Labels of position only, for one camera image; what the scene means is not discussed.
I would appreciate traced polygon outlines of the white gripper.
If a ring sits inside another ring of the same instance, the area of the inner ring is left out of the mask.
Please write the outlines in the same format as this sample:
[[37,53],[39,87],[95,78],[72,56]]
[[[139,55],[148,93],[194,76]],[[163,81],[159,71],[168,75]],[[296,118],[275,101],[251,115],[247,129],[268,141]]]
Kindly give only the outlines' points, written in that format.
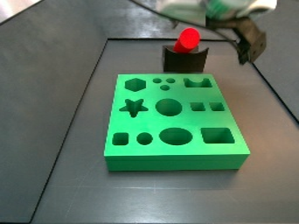
[[275,10],[276,3],[278,0],[156,0],[155,9],[167,16],[200,23],[204,17],[219,21],[259,18]]

